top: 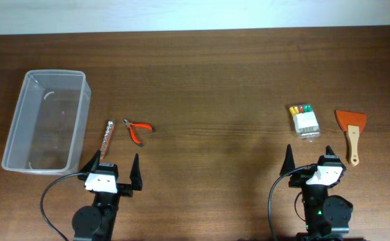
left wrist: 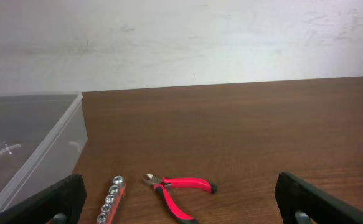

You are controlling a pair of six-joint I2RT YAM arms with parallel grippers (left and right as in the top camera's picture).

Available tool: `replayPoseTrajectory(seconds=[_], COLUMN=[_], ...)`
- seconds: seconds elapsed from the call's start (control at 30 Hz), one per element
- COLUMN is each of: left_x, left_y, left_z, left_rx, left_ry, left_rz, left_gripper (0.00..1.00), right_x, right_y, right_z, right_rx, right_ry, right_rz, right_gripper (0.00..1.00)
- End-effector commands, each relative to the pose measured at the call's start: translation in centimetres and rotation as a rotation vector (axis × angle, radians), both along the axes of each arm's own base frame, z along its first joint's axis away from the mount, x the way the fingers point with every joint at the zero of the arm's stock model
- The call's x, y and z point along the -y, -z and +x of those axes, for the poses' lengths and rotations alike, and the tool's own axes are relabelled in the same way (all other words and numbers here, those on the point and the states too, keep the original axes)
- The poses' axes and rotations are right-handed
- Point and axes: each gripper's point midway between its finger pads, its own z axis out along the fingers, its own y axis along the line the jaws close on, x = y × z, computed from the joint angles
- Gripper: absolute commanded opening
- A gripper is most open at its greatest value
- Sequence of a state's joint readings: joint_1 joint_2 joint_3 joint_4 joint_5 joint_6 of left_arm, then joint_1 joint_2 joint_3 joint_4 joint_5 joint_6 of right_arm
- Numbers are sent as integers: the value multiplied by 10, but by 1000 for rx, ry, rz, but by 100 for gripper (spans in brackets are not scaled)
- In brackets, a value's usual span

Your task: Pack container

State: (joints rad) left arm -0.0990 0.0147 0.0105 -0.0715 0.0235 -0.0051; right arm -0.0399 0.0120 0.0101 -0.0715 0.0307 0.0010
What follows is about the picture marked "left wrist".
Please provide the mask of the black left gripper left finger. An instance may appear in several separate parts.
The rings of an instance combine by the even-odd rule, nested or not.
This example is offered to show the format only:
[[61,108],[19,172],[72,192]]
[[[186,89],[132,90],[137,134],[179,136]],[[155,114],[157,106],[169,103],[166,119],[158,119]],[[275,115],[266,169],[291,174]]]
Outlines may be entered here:
[[0,213],[0,224],[78,223],[87,197],[83,177],[72,174]]

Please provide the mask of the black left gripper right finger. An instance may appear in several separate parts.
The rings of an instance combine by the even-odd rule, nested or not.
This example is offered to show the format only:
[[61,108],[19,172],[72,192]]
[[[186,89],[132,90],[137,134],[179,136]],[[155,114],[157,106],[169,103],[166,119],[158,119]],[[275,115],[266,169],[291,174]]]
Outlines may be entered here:
[[363,224],[363,211],[290,174],[278,174],[275,198],[284,223]]

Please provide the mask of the clear plastic container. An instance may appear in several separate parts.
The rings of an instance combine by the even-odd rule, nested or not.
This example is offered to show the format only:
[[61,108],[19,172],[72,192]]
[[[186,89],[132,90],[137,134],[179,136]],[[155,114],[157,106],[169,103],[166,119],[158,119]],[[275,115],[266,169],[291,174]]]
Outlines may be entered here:
[[82,98],[0,95],[0,213],[72,173],[88,140]]

